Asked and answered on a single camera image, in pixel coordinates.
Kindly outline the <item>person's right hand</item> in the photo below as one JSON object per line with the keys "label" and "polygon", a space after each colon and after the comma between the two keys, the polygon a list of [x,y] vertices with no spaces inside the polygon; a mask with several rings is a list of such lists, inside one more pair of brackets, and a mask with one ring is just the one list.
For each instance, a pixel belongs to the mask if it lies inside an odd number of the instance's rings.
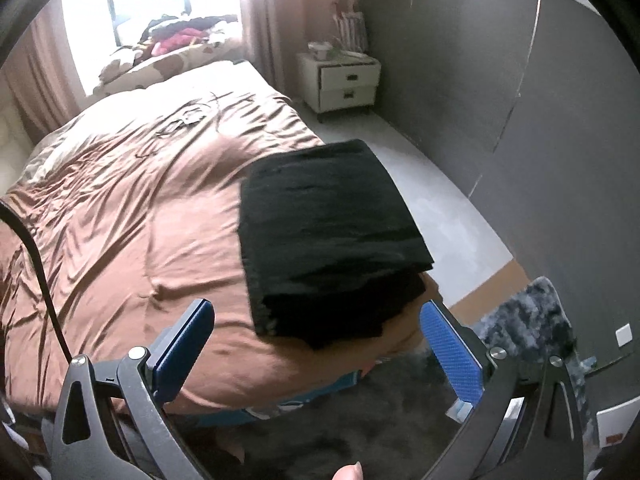
{"label": "person's right hand", "polygon": [[332,480],[363,480],[363,470],[359,462],[341,467]]}

